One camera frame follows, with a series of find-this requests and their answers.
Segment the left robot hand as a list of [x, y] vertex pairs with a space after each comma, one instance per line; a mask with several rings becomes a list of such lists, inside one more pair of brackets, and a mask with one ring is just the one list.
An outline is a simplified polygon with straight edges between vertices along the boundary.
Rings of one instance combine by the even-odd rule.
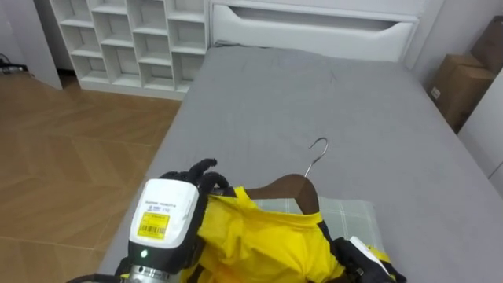
[[197, 233], [209, 196], [230, 187], [223, 175], [210, 170], [217, 164], [203, 159], [187, 171], [168, 171], [145, 183], [130, 224], [132, 265], [174, 275], [197, 261], [204, 246]]

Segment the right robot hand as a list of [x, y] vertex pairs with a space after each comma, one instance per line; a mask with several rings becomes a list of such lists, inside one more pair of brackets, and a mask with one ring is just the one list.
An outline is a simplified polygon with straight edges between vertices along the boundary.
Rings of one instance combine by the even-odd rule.
[[350, 282], [357, 283], [406, 283], [407, 279], [399, 273], [388, 255], [358, 237], [349, 240], [339, 237], [331, 243], [331, 253], [344, 267]]

